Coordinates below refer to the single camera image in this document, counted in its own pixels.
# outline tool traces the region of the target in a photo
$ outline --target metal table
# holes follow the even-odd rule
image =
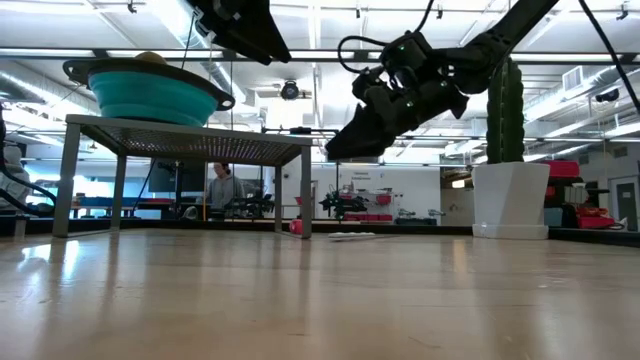
[[[301,156],[302,238],[311,237],[311,139],[85,115],[69,115],[66,121],[58,201],[53,222],[55,237],[68,236],[73,177],[76,173],[81,134],[118,156],[112,229],[120,228],[127,156],[137,156],[275,167],[275,231],[281,231],[282,167]]]

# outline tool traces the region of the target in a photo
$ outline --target green cactus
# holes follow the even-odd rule
[[[489,164],[524,161],[522,71],[508,58],[489,84],[487,157]]]

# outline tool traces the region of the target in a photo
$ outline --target teal bowl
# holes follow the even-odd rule
[[[71,80],[87,85],[102,116],[202,127],[235,105],[207,80],[169,65],[134,59],[67,61]]]

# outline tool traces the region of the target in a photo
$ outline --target white pot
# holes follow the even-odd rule
[[[549,165],[503,163],[473,171],[473,235],[491,239],[547,239],[544,197]]]

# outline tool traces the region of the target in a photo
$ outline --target mesh tabletop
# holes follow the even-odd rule
[[[195,128],[139,120],[70,115],[67,123],[116,154],[282,166],[311,139],[242,131]]]

